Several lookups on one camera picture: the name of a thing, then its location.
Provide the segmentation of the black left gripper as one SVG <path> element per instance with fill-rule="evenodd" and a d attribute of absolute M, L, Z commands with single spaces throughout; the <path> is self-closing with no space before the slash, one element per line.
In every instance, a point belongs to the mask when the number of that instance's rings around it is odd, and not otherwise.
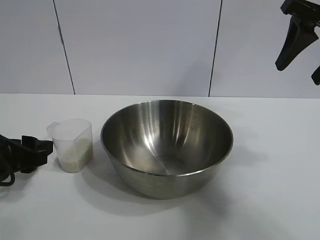
<path fill-rule="evenodd" d="M 23 135 L 20 139 L 0 136 L 0 174 L 31 173 L 48 163 L 53 142 Z"/>

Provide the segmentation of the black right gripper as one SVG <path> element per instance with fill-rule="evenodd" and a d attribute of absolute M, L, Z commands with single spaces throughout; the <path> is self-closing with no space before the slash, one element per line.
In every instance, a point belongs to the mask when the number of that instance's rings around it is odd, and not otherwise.
<path fill-rule="evenodd" d="M 290 19 L 283 47 L 275 61 L 277 70 L 283 71 L 302 51 L 319 39 L 315 28 L 316 23 L 320 22 L 320 5 L 308 0 L 285 0 L 280 9 L 285 15 L 297 17 Z M 320 85 L 320 66 L 311 78 L 315 85 Z"/>

